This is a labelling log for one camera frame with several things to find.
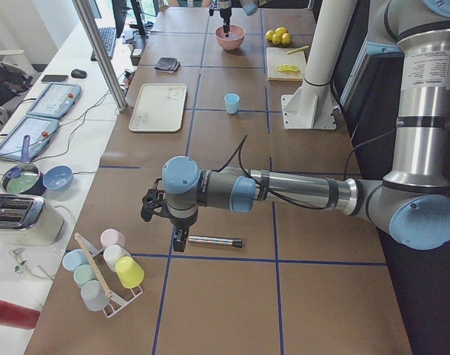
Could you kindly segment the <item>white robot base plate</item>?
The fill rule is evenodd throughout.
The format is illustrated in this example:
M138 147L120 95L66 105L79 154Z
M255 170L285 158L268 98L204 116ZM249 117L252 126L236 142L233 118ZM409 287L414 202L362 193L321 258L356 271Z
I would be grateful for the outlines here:
M335 129L330 82L357 0L323 0L302 85L282 95L285 129Z

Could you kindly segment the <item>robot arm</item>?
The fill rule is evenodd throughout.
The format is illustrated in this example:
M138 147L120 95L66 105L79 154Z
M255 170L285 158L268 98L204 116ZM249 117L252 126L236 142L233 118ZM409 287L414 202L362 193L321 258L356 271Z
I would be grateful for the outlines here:
M450 1L372 1L366 49L402 53L392 170L381 180L343 181L228 166L201 169L191 158L162 169L161 211L175 226L176 251L185 249L202 206L248 212L276 197L300 207L340 209L373 223L413 249L450 240L449 182L443 177L450 129Z
M240 0L241 8L244 10L247 16L251 16L257 12L260 6L263 6L269 1L267 0ZM229 37L230 31L230 19L232 17L232 1L231 0L218 0L218 11L221 18L223 19L223 30L225 36Z

